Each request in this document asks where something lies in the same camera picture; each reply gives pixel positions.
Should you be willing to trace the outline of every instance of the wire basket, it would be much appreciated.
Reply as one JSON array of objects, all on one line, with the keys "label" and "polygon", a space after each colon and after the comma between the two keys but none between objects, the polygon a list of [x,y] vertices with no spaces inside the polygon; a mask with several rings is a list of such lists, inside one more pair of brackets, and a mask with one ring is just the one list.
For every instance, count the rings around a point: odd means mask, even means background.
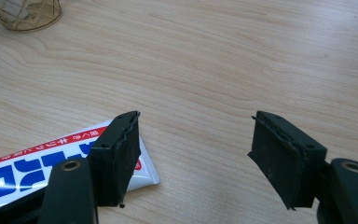
[{"label": "wire basket", "polygon": [[44,28],[60,15],[59,0],[0,0],[0,23],[9,30]]}]

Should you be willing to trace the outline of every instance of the wooden table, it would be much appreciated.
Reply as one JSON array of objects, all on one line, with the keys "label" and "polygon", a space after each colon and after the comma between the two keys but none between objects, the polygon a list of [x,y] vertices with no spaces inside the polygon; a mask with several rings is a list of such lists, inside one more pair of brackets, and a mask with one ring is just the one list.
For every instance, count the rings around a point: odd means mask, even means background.
[{"label": "wooden table", "polygon": [[247,157],[257,110],[358,161],[358,1],[62,0],[0,25],[0,157],[139,110],[161,183],[100,223],[317,223]]}]

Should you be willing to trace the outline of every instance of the packaging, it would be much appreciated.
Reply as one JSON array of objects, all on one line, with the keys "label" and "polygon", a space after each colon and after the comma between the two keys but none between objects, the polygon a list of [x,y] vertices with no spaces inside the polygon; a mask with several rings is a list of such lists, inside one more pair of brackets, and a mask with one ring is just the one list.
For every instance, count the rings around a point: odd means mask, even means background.
[{"label": "packaging", "polygon": [[[66,159],[83,157],[112,120],[36,147],[0,158],[0,207],[48,184],[51,168]],[[127,191],[159,183],[157,171],[140,138],[141,156]]]}]

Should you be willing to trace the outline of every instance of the wood grain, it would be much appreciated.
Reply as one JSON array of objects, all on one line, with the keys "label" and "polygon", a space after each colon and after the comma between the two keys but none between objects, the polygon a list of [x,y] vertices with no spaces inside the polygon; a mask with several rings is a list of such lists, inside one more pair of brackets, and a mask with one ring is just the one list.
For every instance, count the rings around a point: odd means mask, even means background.
[{"label": "wood grain", "polygon": [[107,223],[317,223],[246,156],[257,110],[358,161],[358,1],[62,0],[0,25],[0,157],[130,110],[161,183]]}]

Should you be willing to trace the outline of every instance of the screw hole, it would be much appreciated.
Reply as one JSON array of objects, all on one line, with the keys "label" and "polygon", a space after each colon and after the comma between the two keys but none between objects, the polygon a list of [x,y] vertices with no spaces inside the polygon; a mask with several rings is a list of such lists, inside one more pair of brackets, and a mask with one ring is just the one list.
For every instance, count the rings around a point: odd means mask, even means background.
[{"label": "screw hole", "polygon": [[61,166],[64,171],[73,171],[80,166],[80,161],[68,161]]},{"label": "screw hole", "polygon": [[344,161],[341,165],[352,172],[358,173],[358,164],[351,161]]}]

